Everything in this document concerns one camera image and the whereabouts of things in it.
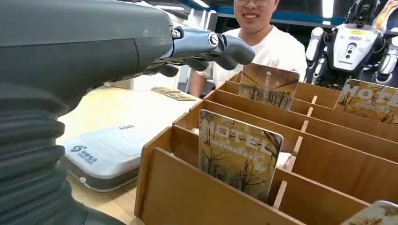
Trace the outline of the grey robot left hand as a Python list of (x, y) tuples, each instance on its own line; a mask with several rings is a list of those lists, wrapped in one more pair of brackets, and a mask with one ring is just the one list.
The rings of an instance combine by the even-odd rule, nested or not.
[(117, 0), (3, 0), (0, 108), (73, 110), (87, 92), (177, 67), (231, 70), (254, 52), (243, 40), (174, 26), (166, 12)]

